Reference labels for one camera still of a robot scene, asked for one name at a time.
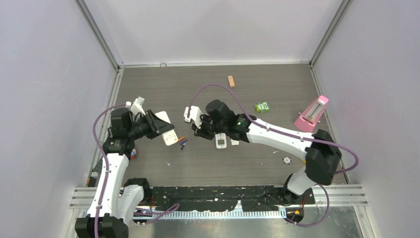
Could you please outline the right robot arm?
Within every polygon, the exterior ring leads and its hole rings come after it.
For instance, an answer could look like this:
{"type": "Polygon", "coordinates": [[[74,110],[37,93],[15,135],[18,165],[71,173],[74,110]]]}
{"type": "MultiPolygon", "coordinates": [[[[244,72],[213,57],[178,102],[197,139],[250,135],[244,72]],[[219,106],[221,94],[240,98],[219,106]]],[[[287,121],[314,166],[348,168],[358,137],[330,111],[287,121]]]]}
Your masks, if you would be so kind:
{"type": "Polygon", "coordinates": [[[246,143],[267,145],[305,162],[305,166],[288,177],[283,198],[296,203],[316,184],[330,185],[342,157],[329,132],[298,132],[274,126],[255,116],[236,114],[220,100],[213,100],[203,113],[199,107],[186,107],[184,120],[191,123],[194,135],[208,140],[216,134],[246,143]]]}

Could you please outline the large white remote control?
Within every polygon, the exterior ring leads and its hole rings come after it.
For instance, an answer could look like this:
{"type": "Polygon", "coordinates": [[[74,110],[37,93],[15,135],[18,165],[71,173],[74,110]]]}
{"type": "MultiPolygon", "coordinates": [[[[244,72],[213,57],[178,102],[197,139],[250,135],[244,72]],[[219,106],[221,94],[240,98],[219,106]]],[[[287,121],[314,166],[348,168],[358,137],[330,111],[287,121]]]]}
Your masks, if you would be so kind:
{"type": "MultiPolygon", "coordinates": [[[[167,123],[171,124],[171,121],[170,121],[166,111],[158,112],[158,113],[156,113],[156,116],[159,119],[163,120],[164,122],[167,122],[167,123]]],[[[162,133],[161,136],[162,136],[166,146],[171,146],[171,145],[174,145],[178,142],[178,136],[177,136],[174,129],[166,131],[165,133],[162,133]]]]}

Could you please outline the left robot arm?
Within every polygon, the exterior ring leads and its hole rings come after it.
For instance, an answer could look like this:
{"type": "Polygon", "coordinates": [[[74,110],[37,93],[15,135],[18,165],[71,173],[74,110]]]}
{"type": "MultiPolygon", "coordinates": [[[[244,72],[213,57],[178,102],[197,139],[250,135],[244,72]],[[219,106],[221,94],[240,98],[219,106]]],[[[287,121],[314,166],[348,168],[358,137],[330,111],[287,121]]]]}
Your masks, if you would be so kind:
{"type": "Polygon", "coordinates": [[[134,114],[128,108],[113,107],[108,138],[99,143],[102,170],[92,204],[83,218],[78,218],[75,231],[80,238],[127,238],[129,223],[138,204],[147,205],[152,191],[146,178],[132,178],[123,183],[135,140],[163,137],[165,145],[178,141],[175,126],[167,112],[134,114]]]}

